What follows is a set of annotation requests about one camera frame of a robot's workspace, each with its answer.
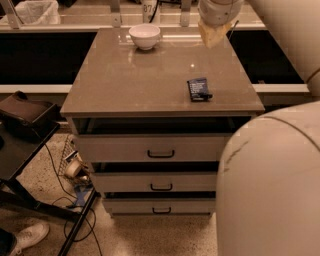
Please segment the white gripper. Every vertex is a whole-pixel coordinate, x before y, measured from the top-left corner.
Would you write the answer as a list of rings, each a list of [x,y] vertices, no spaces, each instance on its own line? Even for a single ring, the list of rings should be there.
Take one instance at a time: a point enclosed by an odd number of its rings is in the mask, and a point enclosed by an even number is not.
[[[198,28],[207,48],[215,47],[225,37],[243,3],[244,0],[199,0]]]

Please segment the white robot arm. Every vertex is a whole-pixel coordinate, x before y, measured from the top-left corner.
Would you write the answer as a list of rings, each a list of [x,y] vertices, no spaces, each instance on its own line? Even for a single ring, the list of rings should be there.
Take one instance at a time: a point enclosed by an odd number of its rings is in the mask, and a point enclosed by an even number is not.
[[[224,148],[218,256],[320,256],[320,0],[247,0],[307,84],[309,103],[261,115]]]

